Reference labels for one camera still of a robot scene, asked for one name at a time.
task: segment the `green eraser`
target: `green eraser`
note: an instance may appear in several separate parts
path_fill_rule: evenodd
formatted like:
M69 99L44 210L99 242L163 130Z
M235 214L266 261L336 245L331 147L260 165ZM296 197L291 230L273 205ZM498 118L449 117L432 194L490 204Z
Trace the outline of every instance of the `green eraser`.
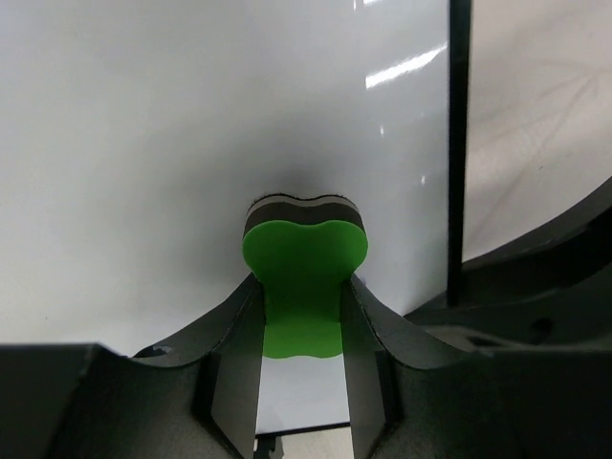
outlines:
M367 254L355 205L340 196L267 196L249 210L242 253L263 285L264 356L341 354L341 284Z

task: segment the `green object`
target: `green object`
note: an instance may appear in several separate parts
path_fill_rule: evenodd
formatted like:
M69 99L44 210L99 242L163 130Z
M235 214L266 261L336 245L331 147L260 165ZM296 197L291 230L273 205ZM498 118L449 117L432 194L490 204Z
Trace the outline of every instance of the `green object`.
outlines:
M341 284L367 254L365 232L340 220L315 225L272 220L245 234L242 253L264 287L263 355L341 354Z

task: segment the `whiteboard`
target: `whiteboard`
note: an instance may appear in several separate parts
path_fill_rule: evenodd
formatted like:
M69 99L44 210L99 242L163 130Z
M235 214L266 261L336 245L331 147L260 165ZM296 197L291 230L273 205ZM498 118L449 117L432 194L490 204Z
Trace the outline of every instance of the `whiteboard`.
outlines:
M4 0L0 21L0 341L172 334L246 277L273 192L356 203L359 275L394 310L444 290L446 0ZM342 372L265 360L257 430L347 422Z

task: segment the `white board surface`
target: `white board surface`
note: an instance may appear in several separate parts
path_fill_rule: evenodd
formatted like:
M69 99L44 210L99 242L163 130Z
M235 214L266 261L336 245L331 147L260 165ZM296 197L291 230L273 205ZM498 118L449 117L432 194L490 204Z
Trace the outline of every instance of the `white board surface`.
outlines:
M246 210L278 191L357 204L360 276L394 310L444 289L446 0L4 0L0 21L0 341L170 335L248 274ZM265 361L258 431L348 421L338 361Z

